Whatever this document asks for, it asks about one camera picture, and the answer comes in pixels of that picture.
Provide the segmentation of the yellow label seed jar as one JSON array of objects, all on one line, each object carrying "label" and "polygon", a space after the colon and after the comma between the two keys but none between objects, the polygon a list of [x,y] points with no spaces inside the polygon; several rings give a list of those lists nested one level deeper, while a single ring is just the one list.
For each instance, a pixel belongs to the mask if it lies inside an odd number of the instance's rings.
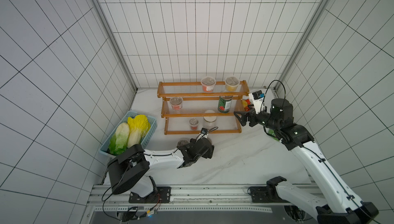
[{"label": "yellow label seed jar", "polygon": [[227,92],[236,92],[240,81],[235,76],[229,76],[225,79],[225,88]]}]

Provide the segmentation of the red label seed jar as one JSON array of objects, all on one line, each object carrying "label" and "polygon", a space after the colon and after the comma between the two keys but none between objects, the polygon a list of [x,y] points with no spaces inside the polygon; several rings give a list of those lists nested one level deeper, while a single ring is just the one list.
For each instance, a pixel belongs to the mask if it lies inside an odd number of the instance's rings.
[{"label": "red label seed jar", "polygon": [[214,77],[205,76],[201,79],[201,85],[203,92],[211,93],[214,91],[214,87],[216,85],[216,80]]}]

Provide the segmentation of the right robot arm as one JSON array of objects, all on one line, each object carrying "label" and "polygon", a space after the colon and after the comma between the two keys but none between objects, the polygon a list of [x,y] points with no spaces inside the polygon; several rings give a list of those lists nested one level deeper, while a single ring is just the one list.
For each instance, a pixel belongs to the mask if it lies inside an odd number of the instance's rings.
[{"label": "right robot arm", "polygon": [[253,101],[253,109],[234,115],[242,126],[262,125],[274,131],[281,142],[305,167],[323,194],[316,197],[291,184],[282,176],[267,181],[270,200],[283,200],[299,207],[319,224],[369,224],[379,214],[372,202],[363,201],[339,176],[325,158],[309,131],[294,123],[293,105],[286,99],[271,101],[270,111],[262,99]]}]

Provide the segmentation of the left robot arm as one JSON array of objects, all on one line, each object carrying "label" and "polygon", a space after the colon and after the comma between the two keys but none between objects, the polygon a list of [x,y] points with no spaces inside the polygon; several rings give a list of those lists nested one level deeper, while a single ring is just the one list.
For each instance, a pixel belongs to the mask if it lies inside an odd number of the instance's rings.
[{"label": "left robot arm", "polygon": [[134,145],[107,165],[111,193],[119,195],[130,191],[140,198],[155,195],[158,190],[152,174],[190,167],[201,157],[211,159],[213,152],[214,145],[205,135],[167,151],[150,151]]}]

